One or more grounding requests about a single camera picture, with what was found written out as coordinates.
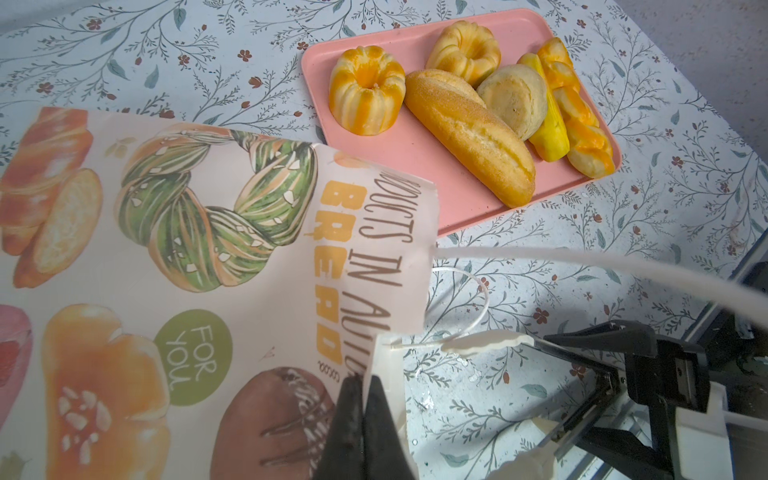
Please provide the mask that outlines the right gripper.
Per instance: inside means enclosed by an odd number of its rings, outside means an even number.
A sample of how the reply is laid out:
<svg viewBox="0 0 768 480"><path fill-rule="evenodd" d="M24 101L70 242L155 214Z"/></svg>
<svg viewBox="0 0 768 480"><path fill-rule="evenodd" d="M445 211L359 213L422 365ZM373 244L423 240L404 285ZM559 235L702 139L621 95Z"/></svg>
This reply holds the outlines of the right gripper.
<svg viewBox="0 0 768 480"><path fill-rule="evenodd" d="M728 428L767 438L765 420L729 411L727 391L711 381L702 347L660 336L638 322L607 322L544 339L489 330L448 340L441 350L472 356L519 346L592 369L597 382L594 392L564 419L548 418L551 401L533 408L526 421L544 437L500 464L487 479L556 479L558 462L573 447L631 479L730 479ZM650 445L628 430L597 426L624 394L647 407Z"/></svg>

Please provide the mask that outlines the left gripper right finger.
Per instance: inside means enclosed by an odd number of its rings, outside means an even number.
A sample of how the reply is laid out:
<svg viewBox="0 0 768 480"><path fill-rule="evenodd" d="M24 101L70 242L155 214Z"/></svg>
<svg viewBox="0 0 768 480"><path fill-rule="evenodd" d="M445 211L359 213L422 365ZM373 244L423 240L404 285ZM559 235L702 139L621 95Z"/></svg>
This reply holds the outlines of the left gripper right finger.
<svg viewBox="0 0 768 480"><path fill-rule="evenodd" d="M364 478L367 480L415 480L406 459L381 379L370 379L364 405Z"/></svg>

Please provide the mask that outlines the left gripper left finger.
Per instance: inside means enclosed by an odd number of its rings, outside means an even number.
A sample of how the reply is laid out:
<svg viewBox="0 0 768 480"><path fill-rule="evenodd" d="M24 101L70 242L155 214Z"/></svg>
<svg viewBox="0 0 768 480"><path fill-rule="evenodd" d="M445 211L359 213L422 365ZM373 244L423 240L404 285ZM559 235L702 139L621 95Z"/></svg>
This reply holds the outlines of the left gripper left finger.
<svg viewBox="0 0 768 480"><path fill-rule="evenodd" d="M314 480L364 478L362 387L359 375L342 382Z"/></svg>

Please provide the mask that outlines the printed paper bag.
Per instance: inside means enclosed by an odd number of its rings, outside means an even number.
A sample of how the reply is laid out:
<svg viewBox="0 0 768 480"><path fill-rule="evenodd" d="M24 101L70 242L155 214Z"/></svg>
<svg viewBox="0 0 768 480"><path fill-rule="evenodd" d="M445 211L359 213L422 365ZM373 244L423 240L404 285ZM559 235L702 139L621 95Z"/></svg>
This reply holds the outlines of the printed paper bag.
<svg viewBox="0 0 768 480"><path fill-rule="evenodd" d="M307 479L342 380L372 371L423 477L511 447L452 341L499 327L524 254L437 240L503 211L407 120L349 152L207 124L45 107L1 171L1 475ZM447 359L405 408L414 348Z"/></svg>

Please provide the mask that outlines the long baguette fake bread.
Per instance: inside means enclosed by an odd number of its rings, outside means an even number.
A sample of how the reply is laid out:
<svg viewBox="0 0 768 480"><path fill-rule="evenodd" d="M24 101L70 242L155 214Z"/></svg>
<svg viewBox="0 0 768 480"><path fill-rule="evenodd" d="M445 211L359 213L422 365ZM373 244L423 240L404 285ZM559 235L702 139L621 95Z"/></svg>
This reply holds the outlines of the long baguette fake bread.
<svg viewBox="0 0 768 480"><path fill-rule="evenodd" d="M528 204L536 167L524 142L452 73L426 69L405 77L404 102L430 133L504 205Z"/></svg>

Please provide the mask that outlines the yellow orange striped fake bread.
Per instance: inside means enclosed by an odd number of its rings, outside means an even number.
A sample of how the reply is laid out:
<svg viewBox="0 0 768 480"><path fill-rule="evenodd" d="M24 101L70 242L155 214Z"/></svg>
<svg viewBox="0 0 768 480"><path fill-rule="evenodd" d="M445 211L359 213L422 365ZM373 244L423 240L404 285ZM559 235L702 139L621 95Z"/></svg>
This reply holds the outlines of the yellow orange striped fake bread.
<svg viewBox="0 0 768 480"><path fill-rule="evenodd" d="M560 38L549 39L538 51L543 72L564 120L570 164L598 179L615 172L613 148L591 107L581 97L581 83Z"/></svg>

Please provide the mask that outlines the small round fake bread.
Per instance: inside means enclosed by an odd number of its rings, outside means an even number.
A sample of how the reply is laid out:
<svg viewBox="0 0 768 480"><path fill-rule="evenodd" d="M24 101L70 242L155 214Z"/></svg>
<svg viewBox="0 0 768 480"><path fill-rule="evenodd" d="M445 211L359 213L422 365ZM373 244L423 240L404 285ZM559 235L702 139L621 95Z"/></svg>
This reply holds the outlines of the small round fake bread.
<svg viewBox="0 0 768 480"><path fill-rule="evenodd" d="M477 93L523 141L541 127L548 112L545 80L526 65L499 68L479 85Z"/></svg>

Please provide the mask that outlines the striped ring doughnut fake bread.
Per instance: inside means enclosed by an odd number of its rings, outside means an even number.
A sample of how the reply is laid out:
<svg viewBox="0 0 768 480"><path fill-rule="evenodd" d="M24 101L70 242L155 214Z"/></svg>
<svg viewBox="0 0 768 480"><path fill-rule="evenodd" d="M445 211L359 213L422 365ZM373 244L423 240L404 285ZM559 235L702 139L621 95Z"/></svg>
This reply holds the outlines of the striped ring doughnut fake bread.
<svg viewBox="0 0 768 480"><path fill-rule="evenodd" d="M337 123L359 136L379 135L397 120L406 93L405 72L377 45L349 49L338 58L329 86Z"/></svg>

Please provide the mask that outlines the golden bundt cake fake bread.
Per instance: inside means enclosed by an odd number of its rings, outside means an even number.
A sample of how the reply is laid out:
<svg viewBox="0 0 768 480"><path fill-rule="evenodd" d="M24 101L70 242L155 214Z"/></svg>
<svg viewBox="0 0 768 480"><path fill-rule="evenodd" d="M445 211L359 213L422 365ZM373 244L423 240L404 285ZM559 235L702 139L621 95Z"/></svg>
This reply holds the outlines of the golden bundt cake fake bread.
<svg viewBox="0 0 768 480"><path fill-rule="evenodd" d="M442 31L425 68L452 73L477 88L497 70L501 59L499 43L490 29L461 20Z"/></svg>

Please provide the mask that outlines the small yellow fake bread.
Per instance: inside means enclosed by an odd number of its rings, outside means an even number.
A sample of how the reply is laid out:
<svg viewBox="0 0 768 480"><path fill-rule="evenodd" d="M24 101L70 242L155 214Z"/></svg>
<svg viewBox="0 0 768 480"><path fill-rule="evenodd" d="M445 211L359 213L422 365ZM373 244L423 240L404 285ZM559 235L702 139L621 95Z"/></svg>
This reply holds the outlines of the small yellow fake bread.
<svg viewBox="0 0 768 480"><path fill-rule="evenodd" d="M565 129L563 117L546 81L542 62L534 53L526 53L519 64L535 70L544 80L547 112L538 130L528 139L534 146L538 156L546 162L555 162L564 157L570 150L570 142Z"/></svg>

